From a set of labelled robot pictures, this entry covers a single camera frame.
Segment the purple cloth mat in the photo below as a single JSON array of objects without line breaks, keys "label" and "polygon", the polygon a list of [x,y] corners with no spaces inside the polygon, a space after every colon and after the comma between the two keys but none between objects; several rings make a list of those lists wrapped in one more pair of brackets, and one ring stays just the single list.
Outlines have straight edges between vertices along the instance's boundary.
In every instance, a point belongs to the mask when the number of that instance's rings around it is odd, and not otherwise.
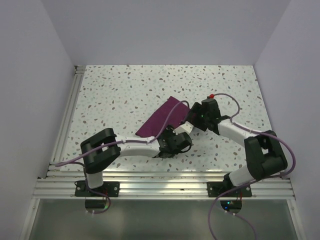
[{"label": "purple cloth mat", "polygon": [[161,131],[170,111],[177,104],[178,106],[174,109],[165,125],[165,128],[168,125],[171,125],[174,129],[177,128],[189,113],[190,108],[185,103],[180,103],[178,99],[170,96],[168,100],[146,120],[146,122],[138,129],[135,135],[141,138],[157,136]]}]

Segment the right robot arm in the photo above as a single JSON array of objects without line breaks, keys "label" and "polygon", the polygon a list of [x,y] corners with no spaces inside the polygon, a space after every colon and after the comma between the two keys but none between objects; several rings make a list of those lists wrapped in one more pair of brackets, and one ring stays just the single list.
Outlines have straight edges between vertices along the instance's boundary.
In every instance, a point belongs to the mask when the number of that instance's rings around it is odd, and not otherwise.
[{"label": "right robot arm", "polygon": [[232,117],[221,114],[214,98],[194,103],[185,120],[202,131],[212,131],[244,148],[246,165],[223,177],[220,192],[227,196],[235,196],[241,186],[271,177],[288,167],[281,143],[273,131],[249,130],[234,122]]}]

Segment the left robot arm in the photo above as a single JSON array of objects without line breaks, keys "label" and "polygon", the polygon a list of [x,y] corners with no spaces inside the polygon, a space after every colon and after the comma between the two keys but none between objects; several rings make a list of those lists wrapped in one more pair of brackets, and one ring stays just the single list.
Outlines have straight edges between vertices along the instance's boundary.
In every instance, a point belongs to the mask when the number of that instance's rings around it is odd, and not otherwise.
[{"label": "left robot arm", "polygon": [[106,128],[80,144],[84,155],[86,190],[99,196],[104,190],[103,171],[118,157],[142,156],[173,158],[191,149],[193,125],[186,122],[176,129],[170,125],[158,137],[125,137]]}]

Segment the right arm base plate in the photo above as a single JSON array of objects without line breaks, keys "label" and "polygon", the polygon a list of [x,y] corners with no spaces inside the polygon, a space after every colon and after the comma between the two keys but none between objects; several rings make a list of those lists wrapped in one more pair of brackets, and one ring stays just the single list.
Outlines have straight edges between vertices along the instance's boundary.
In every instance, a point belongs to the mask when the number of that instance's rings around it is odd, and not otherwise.
[{"label": "right arm base plate", "polygon": [[244,197],[250,198],[253,196],[251,186],[243,186],[243,187],[231,187],[227,188],[222,181],[208,181],[206,183],[207,186],[207,194],[210,198],[216,198],[223,193],[221,197],[227,198],[237,198],[237,197]]}]

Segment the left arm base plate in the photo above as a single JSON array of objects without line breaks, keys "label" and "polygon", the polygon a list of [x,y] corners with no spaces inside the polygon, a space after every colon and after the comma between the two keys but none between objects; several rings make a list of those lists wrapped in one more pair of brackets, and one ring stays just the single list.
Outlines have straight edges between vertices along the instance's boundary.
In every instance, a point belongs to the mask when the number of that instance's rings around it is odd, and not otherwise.
[{"label": "left arm base plate", "polygon": [[118,181],[104,181],[103,185],[91,190],[88,189],[84,180],[79,180],[74,183],[76,197],[108,197],[116,198],[119,196],[120,183]]}]

